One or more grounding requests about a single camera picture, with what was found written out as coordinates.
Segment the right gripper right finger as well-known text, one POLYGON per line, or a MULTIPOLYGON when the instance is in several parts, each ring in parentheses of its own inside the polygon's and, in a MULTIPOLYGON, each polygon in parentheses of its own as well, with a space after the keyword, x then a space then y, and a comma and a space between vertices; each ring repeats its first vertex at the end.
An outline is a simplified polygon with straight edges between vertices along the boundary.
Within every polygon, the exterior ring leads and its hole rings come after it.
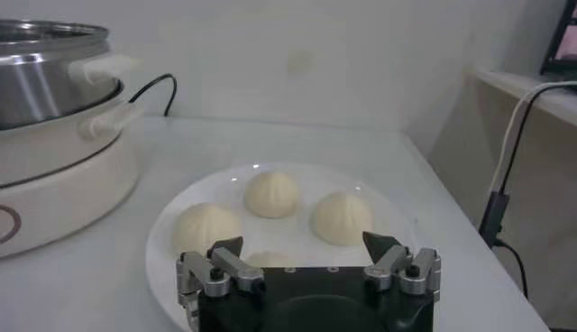
POLYGON ((435 249, 422 248, 412 254, 395 237, 366 231, 362 240, 372 261, 363 269, 364 278, 377 292, 388 291, 395 282, 403 294, 440 300, 442 261, 435 249))

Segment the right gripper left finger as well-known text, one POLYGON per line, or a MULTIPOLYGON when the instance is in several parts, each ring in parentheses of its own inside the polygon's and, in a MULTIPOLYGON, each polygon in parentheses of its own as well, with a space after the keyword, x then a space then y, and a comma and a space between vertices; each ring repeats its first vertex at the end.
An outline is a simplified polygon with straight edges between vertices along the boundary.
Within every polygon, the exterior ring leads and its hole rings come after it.
POLYGON ((264 270, 240 259, 241 236, 218 240, 205 255, 183 252, 176 260, 178 303, 185 310, 188 326, 199 330, 198 296, 221 299, 233 288, 260 297, 265 293, 264 270))

